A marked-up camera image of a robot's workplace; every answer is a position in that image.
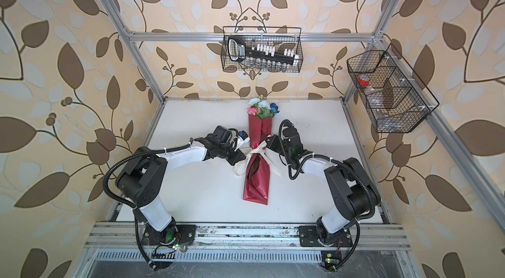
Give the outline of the dark red wrapping paper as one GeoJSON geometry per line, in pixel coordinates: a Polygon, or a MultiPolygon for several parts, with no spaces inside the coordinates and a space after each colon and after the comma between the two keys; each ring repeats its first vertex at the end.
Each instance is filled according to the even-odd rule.
{"type": "MultiPolygon", "coordinates": [[[[249,115],[250,147],[257,149],[272,133],[272,117],[261,120],[249,115]]],[[[247,165],[243,200],[267,205],[270,186],[270,165],[260,153],[252,153],[247,165]]]]}

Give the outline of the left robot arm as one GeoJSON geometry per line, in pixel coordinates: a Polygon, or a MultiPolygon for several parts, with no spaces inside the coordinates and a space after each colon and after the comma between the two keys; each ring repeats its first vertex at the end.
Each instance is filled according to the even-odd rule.
{"type": "Polygon", "coordinates": [[[231,166],[246,159],[240,147],[249,141],[245,131],[221,125],[205,137],[191,139],[187,144],[164,149],[140,147],[136,152],[109,168],[103,176],[104,193],[131,208],[134,214],[135,243],[139,252],[156,271],[155,253],[148,255],[142,247],[139,224],[145,226],[157,248],[167,247],[174,253],[185,244],[189,235],[180,233],[174,217],[160,199],[165,173],[182,166],[214,158],[225,159],[231,166]]]}

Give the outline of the pink fake rose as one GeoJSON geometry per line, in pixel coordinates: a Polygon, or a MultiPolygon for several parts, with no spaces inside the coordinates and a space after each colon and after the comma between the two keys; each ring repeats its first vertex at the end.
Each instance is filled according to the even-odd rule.
{"type": "Polygon", "coordinates": [[[248,108],[247,109],[247,113],[250,114],[250,115],[255,116],[255,115],[257,115],[258,110],[256,108],[248,108]]]}

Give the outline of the cream ribbon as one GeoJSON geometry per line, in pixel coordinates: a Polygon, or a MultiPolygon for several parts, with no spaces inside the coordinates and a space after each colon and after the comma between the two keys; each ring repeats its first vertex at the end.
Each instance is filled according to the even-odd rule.
{"type": "Polygon", "coordinates": [[[280,176],[280,178],[285,179],[285,173],[283,173],[276,165],[268,158],[268,155],[265,152],[266,142],[263,141],[257,146],[257,148],[246,147],[245,148],[245,159],[239,160],[234,167],[234,174],[236,176],[241,176],[246,173],[247,165],[252,160],[253,155],[259,155],[270,167],[270,171],[280,176]]]}

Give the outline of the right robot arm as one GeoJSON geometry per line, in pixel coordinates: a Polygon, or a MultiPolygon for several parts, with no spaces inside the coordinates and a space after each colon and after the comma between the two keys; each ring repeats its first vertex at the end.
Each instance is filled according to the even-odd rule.
{"type": "Polygon", "coordinates": [[[267,148],[285,159],[289,179],[316,175],[327,182],[333,206],[314,226],[298,230],[300,245],[334,248],[336,256],[322,258],[326,271],[337,271],[352,256],[360,239],[360,220],[368,220],[381,202],[377,187],[356,158],[344,161],[306,150],[299,132],[289,121],[281,122],[278,134],[266,140],[267,148]]]}

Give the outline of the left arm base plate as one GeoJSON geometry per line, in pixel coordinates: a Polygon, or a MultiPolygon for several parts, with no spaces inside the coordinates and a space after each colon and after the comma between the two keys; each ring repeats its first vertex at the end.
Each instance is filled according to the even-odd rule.
{"type": "Polygon", "coordinates": [[[197,226],[194,224],[176,224],[169,225],[162,232],[155,231],[150,225],[147,225],[143,234],[143,244],[158,245],[192,245],[196,238],[197,226]]]}

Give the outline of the light blue fake rose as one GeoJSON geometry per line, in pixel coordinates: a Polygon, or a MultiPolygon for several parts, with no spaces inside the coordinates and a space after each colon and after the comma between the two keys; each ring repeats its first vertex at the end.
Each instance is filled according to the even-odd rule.
{"type": "Polygon", "coordinates": [[[260,120],[275,116],[270,110],[270,103],[262,96],[251,99],[248,103],[248,106],[248,108],[256,108],[258,110],[258,113],[255,115],[255,117],[260,120]]]}

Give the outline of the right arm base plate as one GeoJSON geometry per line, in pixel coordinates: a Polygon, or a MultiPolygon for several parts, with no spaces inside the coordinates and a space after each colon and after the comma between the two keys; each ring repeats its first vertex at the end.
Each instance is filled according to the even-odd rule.
{"type": "Polygon", "coordinates": [[[351,234],[341,229],[335,233],[328,233],[319,225],[301,225],[297,235],[302,247],[351,247],[353,245],[351,234]]]}

